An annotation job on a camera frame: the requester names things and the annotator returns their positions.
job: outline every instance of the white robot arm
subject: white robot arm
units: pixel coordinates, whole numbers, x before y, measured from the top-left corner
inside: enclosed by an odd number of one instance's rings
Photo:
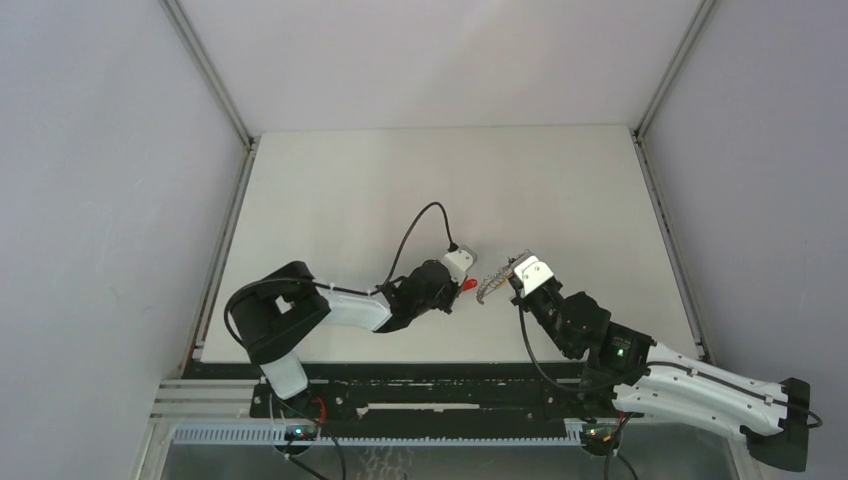
[[[611,313],[585,293],[563,298],[551,268],[532,252],[500,272],[499,281],[505,280],[515,289],[513,303],[519,307],[522,328],[524,311],[530,311],[564,356],[586,358],[575,389],[586,393],[585,402],[609,402],[621,412],[702,428],[747,443],[751,455],[763,463],[789,471],[805,469],[809,429],[821,426],[821,419],[809,410],[806,382],[745,378],[611,322]],[[491,286],[483,282],[478,300]],[[544,375],[529,343],[527,347]],[[808,416],[816,423],[808,425]]]
[[[376,292],[357,292],[314,281],[306,264],[292,262],[264,279],[239,289],[225,308],[227,328],[259,365],[280,399],[309,385],[294,347],[320,322],[376,333],[406,328],[431,309],[450,313],[466,285],[477,256],[462,245],[439,260],[428,260],[408,277]],[[231,315],[240,335],[229,324]]]

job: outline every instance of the white platform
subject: white platform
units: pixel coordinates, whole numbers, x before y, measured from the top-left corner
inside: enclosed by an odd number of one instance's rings
[[[482,279],[525,248],[613,321],[696,355],[645,182],[624,126],[271,133],[262,136],[201,360],[246,362],[222,308],[242,285],[292,260],[321,280],[380,283],[415,214],[444,203],[454,240],[478,254]],[[447,248],[438,210],[422,218],[397,274]],[[318,326],[305,362],[528,362],[508,288],[486,305],[463,294],[450,316],[372,334]],[[562,360],[532,316],[540,360]]]

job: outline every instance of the metal frame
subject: metal frame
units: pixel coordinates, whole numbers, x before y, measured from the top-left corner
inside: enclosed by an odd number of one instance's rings
[[[662,78],[660,78],[660,84],[657,86],[651,100],[648,102],[648,107],[645,109],[645,113],[642,114],[642,118],[639,120],[639,125],[634,129],[637,140],[641,141],[645,138],[645,134],[651,127],[660,106],[668,95],[669,87],[674,82],[674,79],[677,77],[677,74],[680,72],[683,64],[692,54],[692,47],[703,32],[704,27],[707,24],[707,21],[711,18],[713,11],[715,11],[715,7],[718,5],[718,2],[719,0],[701,0],[700,5],[698,5],[695,15],[692,17],[692,20],[689,22],[689,26],[686,28],[686,33],[683,35],[683,39],[674,51],[674,55],[671,57],[671,61],[663,73]]]
[[[229,92],[227,92],[227,88],[224,86],[224,82],[221,80],[218,70],[216,70],[215,66],[212,64],[212,60],[210,60],[209,54],[203,46],[203,42],[200,41],[200,37],[198,37],[197,33],[194,31],[194,27],[192,26],[191,21],[189,21],[188,15],[186,15],[182,4],[180,4],[179,0],[159,0],[159,4],[162,5],[162,8],[165,10],[165,14],[168,15],[168,19],[174,26],[174,30],[176,30],[177,34],[180,36],[180,40],[182,40],[185,45],[194,65],[206,81],[206,85],[209,86],[209,89],[212,91],[212,95],[221,106],[221,109],[230,121],[230,125],[233,127],[233,130],[235,130],[236,135],[238,135],[239,140],[241,140],[241,143],[246,148],[249,147],[252,142],[250,132],[248,131],[247,126],[245,126],[241,115],[239,115],[235,103],[233,103],[232,97],[230,97]]]
[[[200,355],[203,352],[205,343],[206,331],[209,327],[212,309],[215,306],[215,299],[218,296],[218,290],[221,287],[221,277],[224,274],[224,267],[227,264],[227,256],[230,251],[230,246],[233,243],[233,235],[235,234],[236,223],[238,222],[239,214],[241,213],[241,205],[244,202],[244,196],[247,192],[247,185],[250,181],[250,173],[253,171],[253,162],[256,160],[256,151],[259,148],[259,142],[254,141],[250,149],[242,156],[241,167],[236,177],[236,183],[233,186],[233,192],[230,196],[227,212],[224,217],[221,233],[218,236],[218,242],[215,246],[215,254],[212,258],[212,263],[206,274],[203,299],[198,308],[198,313],[195,317],[194,335],[189,338],[189,344],[186,347],[186,361],[179,368],[179,376],[182,377],[186,366],[189,362],[199,361]]]
[[[242,159],[241,169],[233,189],[222,232],[218,239],[215,258],[207,275],[206,291],[199,308],[195,335],[190,339],[188,346],[187,362],[191,362],[195,356],[199,359],[199,353],[203,347],[209,316],[218,293],[218,288],[220,287],[227,254],[255,160],[258,141],[251,138],[232,98],[212,64],[206,49],[194,31],[180,1],[159,0],[159,2],[180,36],[180,39],[183,41],[192,61],[215,96],[216,101],[227,115],[233,130],[247,149]],[[644,137],[665,100],[675,77],[691,54],[695,41],[704,30],[707,20],[715,10],[717,3],[718,0],[702,0],[668,68],[662,76],[657,90],[654,92],[649,105],[642,115],[638,127],[633,131],[634,148],[639,158],[639,164],[645,178],[645,184],[651,197],[657,221],[659,222],[663,242],[668,251],[686,316],[690,322],[693,337],[703,348],[701,352],[702,357],[707,361],[714,360],[711,356],[712,349],[699,319],[698,307],[693,300],[693,292],[680,258],[673,229],[663,207],[664,203],[662,201],[661,191],[651,171],[650,157],[645,151]],[[185,367],[185,363],[181,365],[180,376],[185,371]],[[267,419],[253,419],[249,417],[251,404],[256,400],[253,398],[253,389],[256,383],[257,381],[255,379],[163,381],[153,405],[150,420],[144,433],[139,456],[131,478],[138,480],[158,480],[161,478],[165,468],[167,452],[173,442],[218,442],[220,444],[221,441],[225,441],[227,444],[244,445],[257,444],[257,442],[271,443],[280,441],[278,432],[274,431],[272,424]],[[560,442],[558,444],[575,444],[573,434],[576,431],[575,428],[578,428],[575,425],[582,424],[575,423],[571,425],[566,422],[567,436],[562,439],[554,439],[553,441]],[[340,441],[343,444],[356,443],[356,439],[349,438],[340,439]],[[525,442],[533,441],[533,439],[517,439],[513,443],[501,442],[498,444],[526,444]],[[489,444],[488,442],[475,443],[479,445]],[[743,446],[728,442],[727,455],[732,464],[736,466],[738,478],[762,480],[758,464],[750,457]]]

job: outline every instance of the metal corner post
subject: metal corner post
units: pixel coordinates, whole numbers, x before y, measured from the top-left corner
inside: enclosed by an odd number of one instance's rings
[[[236,135],[238,135],[239,140],[241,140],[241,143],[245,146],[245,148],[250,148],[250,132],[245,126],[241,115],[239,115],[233,99],[230,97],[229,92],[227,92],[227,88],[224,86],[221,76],[212,64],[212,60],[210,60],[209,54],[206,52],[206,48],[204,48],[203,43],[197,36],[197,33],[195,32],[191,21],[189,21],[185,9],[180,4],[180,1],[159,0],[159,3],[165,10],[168,18],[171,20],[171,24],[180,36],[180,40],[182,40],[185,45],[186,50],[191,56],[192,61],[194,61],[200,75],[203,76],[203,79],[206,81],[206,84],[209,86],[209,89],[215,96],[215,99],[218,101],[218,104],[221,106],[224,114],[226,114],[227,119],[230,121]]]
[[[695,11],[695,15],[689,22],[689,27],[686,29],[686,33],[683,34],[683,39],[674,51],[674,55],[672,56],[668,67],[663,73],[663,76],[660,78],[660,83],[657,85],[656,91],[654,91],[650,102],[648,102],[648,107],[642,114],[639,124],[634,129],[637,140],[641,141],[645,138],[645,134],[651,127],[654,118],[656,118],[657,111],[668,95],[669,87],[672,82],[674,82],[675,77],[677,77],[678,72],[680,72],[680,68],[686,62],[686,59],[689,58],[689,55],[691,55],[695,41],[701,35],[701,32],[703,32],[707,20],[709,20],[713,11],[715,11],[715,7],[718,3],[719,0],[701,0],[701,4],[698,5],[698,9]]]

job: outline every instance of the black cable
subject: black cable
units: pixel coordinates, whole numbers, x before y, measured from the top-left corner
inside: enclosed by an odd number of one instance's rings
[[[548,374],[545,373],[544,370],[542,370],[542,366],[539,365],[539,361],[536,360],[536,355],[533,353],[533,348],[530,346],[530,339],[527,337],[527,324],[524,321],[524,307],[522,305],[521,292],[519,290],[516,290],[515,295],[518,299],[518,321],[519,323],[521,323],[521,336],[524,338],[524,347],[527,349],[527,355],[530,356],[530,361],[533,362],[533,365],[536,367],[536,370],[539,371],[539,374],[542,375],[542,378],[547,380],[551,385],[555,386],[556,388],[559,388],[560,390],[569,393],[593,392],[595,390],[601,390],[604,388],[619,385],[620,383],[631,379],[637,374],[641,376],[648,370],[645,366],[637,367],[636,369],[627,372],[624,375],[614,377],[610,380],[607,380],[606,382],[590,385],[588,387],[570,387],[557,382],[556,380],[548,376]]]
[[[715,383],[718,383],[719,385],[723,385],[723,386],[730,388],[732,390],[736,390],[739,393],[742,393],[742,394],[748,395],[750,397],[756,398],[757,400],[761,400],[763,402],[765,402],[767,400],[765,395],[759,394],[757,392],[752,392],[751,390],[748,390],[747,388],[740,387],[740,386],[735,385],[731,382],[728,382],[727,380],[724,380],[722,378],[718,378],[716,376],[710,375],[709,373],[697,371],[693,368],[687,367],[686,365],[680,365],[680,364],[677,364],[677,363],[674,363],[674,362],[664,362],[664,361],[658,360],[658,361],[654,361],[654,362],[648,362],[647,364],[645,364],[645,366],[648,367],[648,368],[650,368],[652,366],[676,368],[678,370],[682,370],[682,371],[686,372],[687,375],[691,376],[691,375],[694,374],[698,377],[705,378],[705,379],[707,379],[711,382],[715,382]],[[783,400],[772,400],[772,403],[774,403],[775,405],[780,405],[781,407],[786,407],[789,410],[794,410],[798,413],[801,413],[802,415],[809,415],[809,416],[813,417],[813,419],[816,421],[816,423],[814,423],[812,425],[807,425],[807,428],[810,428],[810,429],[819,428],[822,425],[824,425],[824,421],[822,420],[822,418],[820,416],[816,415],[815,413],[813,413],[812,411],[810,411],[809,408],[803,407],[801,405],[795,405],[794,403],[784,402]]]
[[[612,454],[613,452],[615,452],[615,442],[617,442],[618,439],[621,438],[621,432],[624,430],[624,427],[627,426],[627,422],[629,422],[630,419],[633,418],[633,415],[633,413],[628,413],[627,415],[625,415],[624,420],[621,421],[621,423],[618,425],[618,428],[615,429],[615,433],[612,434],[612,438],[610,439],[610,449],[607,450],[607,456],[604,459],[604,480],[609,480],[609,464],[610,459],[612,458]]]
[[[621,460],[621,463],[623,463],[624,466],[627,467],[628,470],[630,470],[630,474],[633,475],[633,480],[639,480],[639,475],[636,475],[636,470],[633,468],[633,465],[631,465],[630,462],[628,462],[627,459],[624,458],[624,455],[619,453],[616,456],[619,460]]]
[[[233,306],[235,306],[236,303],[240,302],[246,294],[250,293],[251,291],[253,291],[253,289],[255,289],[257,287],[261,287],[263,285],[274,285],[274,284],[282,284],[282,283],[298,283],[298,284],[301,284],[301,285],[311,285],[315,288],[323,288],[325,290],[333,290],[333,291],[336,291],[336,292],[349,293],[351,295],[358,295],[358,296],[361,296],[361,297],[368,297],[368,296],[376,295],[377,293],[380,293],[379,289],[374,290],[370,294],[368,292],[363,292],[361,290],[353,290],[353,289],[344,288],[344,287],[333,286],[332,289],[331,289],[329,285],[326,285],[326,284],[323,284],[323,283],[318,283],[314,280],[309,280],[308,278],[266,278],[266,279],[263,279],[263,280],[257,280],[255,282],[248,283],[247,285],[236,290],[236,293],[234,293],[230,297],[230,299],[227,301],[226,306],[224,307],[224,325],[227,327],[227,332],[230,333],[230,336],[233,337],[233,340],[235,340],[236,343],[238,343],[242,347],[244,346],[244,343],[241,341],[241,338],[236,334],[235,330],[233,329],[233,326],[230,325],[230,312],[232,311]]]
[[[302,468],[306,472],[312,474],[312,476],[317,478],[318,480],[330,480],[329,478],[325,477],[324,475],[321,475],[320,473],[313,470],[312,467],[310,467],[309,465],[298,460],[297,457],[293,457],[293,456],[289,455],[288,461],[290,461],[293,464],[297,465],[298,467]]]
[[[309,420],[310,422],[312,422],[312,424],[313,424],[313,425],[315,425],[315,428],[320,429],[323,433],[326,433],[326,434],[327,434],[327,436],[328,436],[328,437],[330,437],[330,440],[331,440],[331,441],[333,442],[333,444],[336,446],[336,451],[339,453],[339,461],[341,461],[341,463],[342,463],[342,480],[347,480],[347,462],[345,462],[345,458],[344,458],[344,451],[342,450],[342,446],[341,446],[341,445],[339,445],[339,441],[336,439],[335,435],[333,435],[332,433],[330,433],[330,431],[329,431],[329,430],[327,430],[327,427],[325,427],[323,423],[319,422],[318,420],[315,420],[314,418],[310,417],[309,415],[304,415],[303,413],[298,412],[297,410],[295,410],[294,408],[292,408],[292,407],[291,407],[291,405],[289,405],[289,404],[287,404],[286,402],[284,402],[284,401],[283,401],[280,397],[278,397],[278,396],[277,396],[276,394],[274,394],[273,392],[271,393],[271,396],[272,396],[272,400],[271,400],[271,401],[273,401],[273,399],[276,399],[276,400],[277,400],[278,402],[280,402],[280,404],[282,404],[284,407],[288,408],[289,410],[291,410],[292,412],[296,413],[297,415],[300,415],[300,417],[301,417],[301,418],[304,418],[304,419],[306,419],[306,420]],[[294,457],[289,456],[289,460],[294,461]],[[307,469],[308,467],[306,467],[306,465],[304,465],[304,464],[303,464],[303,462],[294,462],[294,464],[295,464],[295,465],[298,465],[298,466],[300,466],[300,467],[302,467],[302,468],[304,468],[304,470],[306,470],[307,472],[311,473],[311,474],[312,474],[312,475],[314,475],[316,478],[321,478],[321,479],[327,480],[327,479],[326,479],[326,477],[322,477],[322,476],[321,476],[318,472],[316,472],[316,471],[314,471],[314,470],[312,470],[312,469]]]
[[[397,262],[398,260],[400,260],[400,254],[403,251],[403,246],[406,245],[406,240],[409,238],[409,234],[412,233],[412,229],[415,228],[415,225],[418,223],[418,220],[421,219],[421,217],[424,215],[424,213],[427,212],[427,210],[430,209],[430,207],[439,207],[439,209],[442,211],[442,216],[445,218],[445,231],[448,234],[448,242],[450,243],[450,245],[448,245],[448,251],[452,252],[459,248],[455,243],[453,243],[453,237],[450,234],[450,222],[448,222],[448,212],[445,210],[444,205],[442,205],[440,202],[430,202],[424,208],[422,208],[420,212],[418,212],[418,215],[415,216],[415,219],[412,220],[412,224],[406,230],[406,233],[403,236],[403,240],[400,241],[398,251],[397,253],[395,253],[395,259],[394,261],[392,261],[392,268],[389,270],[389,274],[386,275],[386,279],[381,284],[381,287],[385,287],[389,284],[389,280],[392,278],[392,275],[395,274]]]

